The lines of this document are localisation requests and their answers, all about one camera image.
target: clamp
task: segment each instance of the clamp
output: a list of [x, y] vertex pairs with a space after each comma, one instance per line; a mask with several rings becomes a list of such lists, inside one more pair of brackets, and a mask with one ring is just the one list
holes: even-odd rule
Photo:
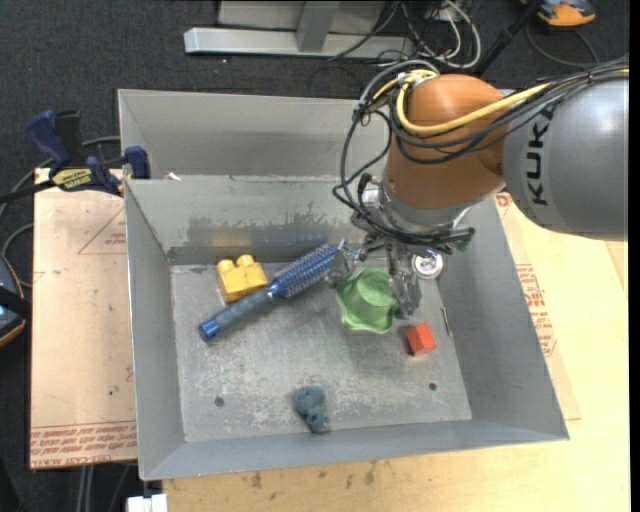
[[[79, 119], [77, 112], [55, 116], [52, 110], [45, 110], [27, 124], [26, 132], [31, 142], [53, 160], [46, 186], [57, 186], [66, 192], [99, 190], [121, 196], [122, 181], [108, 169], [103, 169], [97, 157], [84, 155], [77, 137]], [[62, 136], [56, 131], [55, 124], [58, 123], [62, 125]], [[140, 146], [127, 148], [123, 160], [127, 177], [151, 177], [147, 155]]]

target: yellow cable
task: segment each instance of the yellow cable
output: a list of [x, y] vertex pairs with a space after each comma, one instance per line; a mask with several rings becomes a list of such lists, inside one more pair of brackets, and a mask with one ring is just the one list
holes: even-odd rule
[[[419, 75], [420, 78], [422, 78], [423, 76], [430, 76], [430, 77], [438, 76], [438, 74], [435, 71], [431, 71], [430, 69], [414, 69], [410, 73], [408, 73], [409, 76], [412, 74]], [[382, 94], [384, 94], [386, 91], [391, 89], [394, 85], [396, 85], [399, 80], [400, 80], [399, 78], [394, 78], [393, 80], [389, 80], [386, 84], [380, 87], [380, 89], [378, 89], [378, 92], [376, 92], [373, 95], [372, 99], [374, 101], [377, 100]]]
[[400, 121], [400, 124], [402, 125], [402, 127], [410, 134], [416, 135], [418, 137], [428, 137], [433, 135], [439, 135], [441, 133], [448, 132], [449, 130], [454, 130], [456, 128], [460, 128], [461, 126], [464, 126], [465, 124], [469, 124], [473, 121], [476, 121], [477, 119], [480, 119], [492, 112], [495, 112], [496, 110], [500, 110], [504, 107], [507, 107], [519, 101], [530, 98], [534, 94], [540, 92], [541, 90], [551, 85], [551, 82], [537, 85], [530, 89], [521, 91], [517, 94], [512, 94], [511, 96], [508, 96], [499, 101], [496, 101], [495, 103], [491, 103], [486, 107], [482, 107], [481, 109], [470, 112], [469, 114], [461, 116], [457, 119], [453, 119], [446, 123], [436, 124], [433, 126], [418, 126], [417, 124], [413, 124], [411, 121], [407, 119], [407, 116], [404, 113], [404, 96], [407, 89], [409, 88], [409, 85], [410, 85], [409, 83], [403, 84], [402, 87], [400, 88], [400, 91], [398, 92], [398, 98], [396, 100], [396, 111], [398, 114], [398, 120]]

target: blue brush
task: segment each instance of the blue brush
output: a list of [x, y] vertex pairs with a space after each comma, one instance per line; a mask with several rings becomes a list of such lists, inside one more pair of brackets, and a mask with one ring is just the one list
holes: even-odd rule
[[240, 320], [246, 320], [274, 298], [290, 299], [321, 281], [329, 272], [336, 251], [336, 246], [322, 245], [289, 263], [276, 273], [269, 286], [234, 302], [211, 320], [201, 323], [198, 328], [200, 336], [204, 341], [209, 341]]

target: blue clamp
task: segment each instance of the blue clamp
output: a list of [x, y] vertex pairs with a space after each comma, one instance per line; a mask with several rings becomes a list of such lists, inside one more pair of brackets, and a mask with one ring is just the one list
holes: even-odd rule
[[[45, 110], [31, 119], [26, 131], [31, 142], [53, 160], [49, 169], [49, 181], [53, 185], [68, 192], [101, 190], [108, 194], [122, 195], [122, 181], [108, 169], [103, 169], [95, 156], [87, 157], [84, 166], [69, 165], [74, 157], [56, 132], [55, 114], [52, 110]], [[147, 155], [140, 146], [127, 148], [124, 158], [131, 177], [151, 177]]]
[[147, 153], [140, 146], [130, 146], [124, 150], [125, 176], [148, 180], [151, 178], [151, 166]]

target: brush handle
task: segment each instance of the brush handle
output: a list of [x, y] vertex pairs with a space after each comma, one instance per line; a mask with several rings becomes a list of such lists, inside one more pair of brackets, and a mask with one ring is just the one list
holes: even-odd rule
[[246, 320], [251, 315], [263, 309], [271, 302], [268, 289], [262, 288], [243, 297], [238, 302], [227, 306], [213, 318], [200, 324], [198, 331], [204, 341], [209, 341], [215, 335], [227, 330], [240, 320]]

